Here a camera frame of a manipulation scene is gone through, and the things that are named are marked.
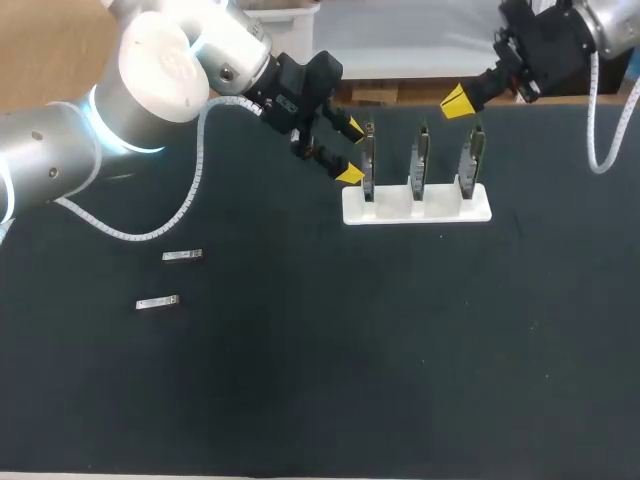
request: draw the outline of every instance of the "metal part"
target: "metal part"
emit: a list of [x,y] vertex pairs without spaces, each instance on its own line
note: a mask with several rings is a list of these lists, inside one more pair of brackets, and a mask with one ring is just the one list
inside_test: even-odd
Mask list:
[[119,139],[136,147],[163,147],[167,137],[188,125],[163,120],[140,105],[125,86],[117,62],[107,65],[93,95],[90,103],[95,104],[100,120]]
[[373,123],[367,123],[364,127],[365,137],[362,146],[362,190],[364,201],[375,200],[376,188],[376,131]]
[[420,135],[413,145],[411,166],[409,167],[411,193],[416,202],[421,202],[424,199],[424,186],[427,183],[430,146],[431,137],[429,136],[429,128],[425,123],[420,128]]
[[164,263],[182,263],[201,260],[204,258],[204,252],[199,250],[186,250],[184,252],[165,252],[162,254]]
[[211,88],[220,95],[246,92],[267,67],[271,37],[257,20],[232,2],[226,7],[212,5],[203,15],[203,29],[192,51],[207,73]]
[[604,58],[616,58],[640,44],[638,0],[580,0],[574,8]]
[[0,222],[67,195],[90,177],[90,128],[80,111],[63,104],[0,115]]
[[153,310],[156,308],[175,307],[180,304],[178,295],[170,295],[168,297],[151,298],[149,300],[139,300],[136,302],[136,310]]
[[471,131],[469,140],[462,147],[462,155],[458,166],[458,182],[460,183],[462,198],[465,200],[473,198],[480,166],[482,165],[485,144],[486,135],[482,130],[482,126],[476,125]]

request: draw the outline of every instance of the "white box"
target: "white box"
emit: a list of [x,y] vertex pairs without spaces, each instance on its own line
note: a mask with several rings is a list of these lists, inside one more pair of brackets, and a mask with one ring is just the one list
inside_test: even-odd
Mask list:
[[[475,76],[494,68],[502,0],[336,0],[316,15],[314,53],[345,79]],[[535,11],[551,0],[534,0]]]
[[320,4],[280,10],[246,10],[257,18],[273,39],[273,54],[286,52],[296,62],[306,64],[313,56],[314,16]]

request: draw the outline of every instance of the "black mat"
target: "black mat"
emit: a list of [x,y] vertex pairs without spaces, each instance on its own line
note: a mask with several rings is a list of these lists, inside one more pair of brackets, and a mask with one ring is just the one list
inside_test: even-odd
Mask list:
[[[603,144],[619,111],[601,110]],[[423,115],[432,181],[471,125],[358,115],[382,183],[404,182]],[[338,186],[233,108],[210,116],[201,192],[166,237],[121,243],[55,205],[21,217],[0,250],[0,471],[636,478],[640,119],[597,177],[584,108],[483,118],[485,225],[347,227]],[[78,202],[161,225],[193,143]],[[204,264],[160,262],[191,248]],[[177,310],[133,311],[174,293]]]

